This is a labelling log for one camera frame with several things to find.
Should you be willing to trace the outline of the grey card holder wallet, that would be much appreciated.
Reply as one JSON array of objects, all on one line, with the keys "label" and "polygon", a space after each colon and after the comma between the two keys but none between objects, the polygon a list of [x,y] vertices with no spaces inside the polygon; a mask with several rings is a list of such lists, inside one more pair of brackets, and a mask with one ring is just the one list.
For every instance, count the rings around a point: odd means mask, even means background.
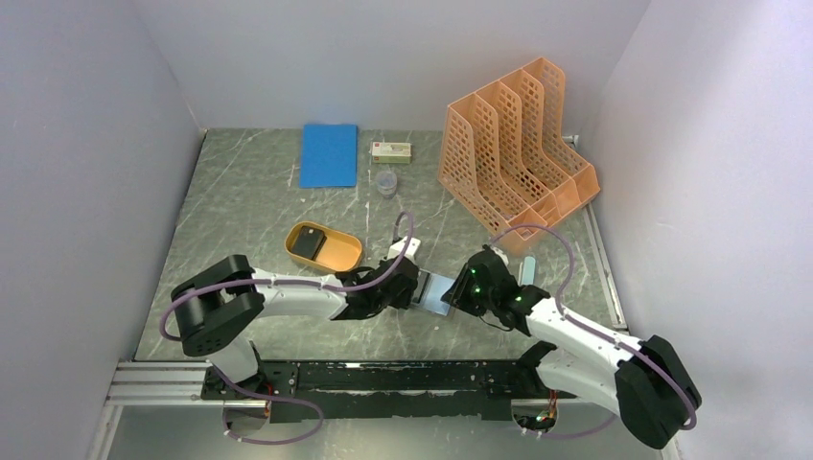
[{"label": "grey card holder wallet", "polygon": [[419,270],[418,285],[413,291],[410,306],[440,316],[448,316],[452,307],[442,299],[453,286],[454,279]]}]

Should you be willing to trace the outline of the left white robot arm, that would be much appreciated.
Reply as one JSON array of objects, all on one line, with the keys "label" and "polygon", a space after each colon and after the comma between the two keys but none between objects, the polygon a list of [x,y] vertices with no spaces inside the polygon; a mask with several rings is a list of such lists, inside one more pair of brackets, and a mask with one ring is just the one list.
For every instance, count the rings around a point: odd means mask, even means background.
[{"label": "left white robot arm", "polygon": [[409,306],[419,267],[407,257],[321,277],[279,275],[253,268],[245,255],[228,256],[176,286],[159,331],[186,357],[205,357],[226,374],[227,386],[250,399],[266,372],[244,335],[256,319],[311,316],[332,321],[370,319],[388,307]]}]

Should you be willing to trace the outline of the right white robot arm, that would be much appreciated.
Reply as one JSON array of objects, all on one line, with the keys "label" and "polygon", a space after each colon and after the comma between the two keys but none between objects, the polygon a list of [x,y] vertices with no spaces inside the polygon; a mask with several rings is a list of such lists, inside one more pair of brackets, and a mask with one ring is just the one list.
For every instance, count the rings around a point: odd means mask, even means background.
[{"label": "right white robot arm", "polygon": [[517,373],[527,396],[550,389],[594,403],[653,449],[697,422],[702,397],[669,341],[616,333],[558,305],[544,289],[520,284],[489,245],[467,261],[441,300],[476,317],[490,312],[505,329],[536,339],[530,362]]}]

